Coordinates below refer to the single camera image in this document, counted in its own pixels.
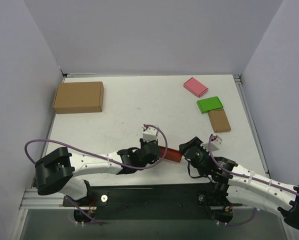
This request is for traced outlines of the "red paper box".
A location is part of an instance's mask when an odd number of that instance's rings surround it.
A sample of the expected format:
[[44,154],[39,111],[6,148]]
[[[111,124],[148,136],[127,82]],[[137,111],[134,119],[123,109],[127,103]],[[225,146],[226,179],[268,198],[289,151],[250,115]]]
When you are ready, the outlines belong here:
[[[160,155],[159,157],[162,158],[165,152],[165,147],[164,146],[159,146],[160,148]],[[165,154],[164,159],[172,161],[172,162],[176,162],[176,163],[180,163],[181,159],[182,159],[182,154],[179,153],[177,150],[172,149],[172,148],[168,148],[167,149],[167,153]]]

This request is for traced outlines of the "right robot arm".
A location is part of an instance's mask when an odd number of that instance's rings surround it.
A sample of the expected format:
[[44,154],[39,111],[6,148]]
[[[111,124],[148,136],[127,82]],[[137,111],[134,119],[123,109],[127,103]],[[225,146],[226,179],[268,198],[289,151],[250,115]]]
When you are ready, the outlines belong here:
[[299,230],[299,184],[285,184],[249,170],[225,157],[215,157],[198,137],[179,145],[179,153],[194,167],[199,178],[211,180],[213,190],[204,194],[207,206],[245,205],[272,213]]

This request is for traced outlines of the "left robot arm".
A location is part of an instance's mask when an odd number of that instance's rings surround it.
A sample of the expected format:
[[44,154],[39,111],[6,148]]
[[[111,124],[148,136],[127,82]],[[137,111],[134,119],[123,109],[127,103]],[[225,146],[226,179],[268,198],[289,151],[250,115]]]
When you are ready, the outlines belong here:
[[37,192],[40,196],[61,193],[86,206],[92,201],[91,186],[79,176],[93,174],[129,175],[155,164],[161,149],[156,140],[98,157],[70,153],[59,147],[35,163]]

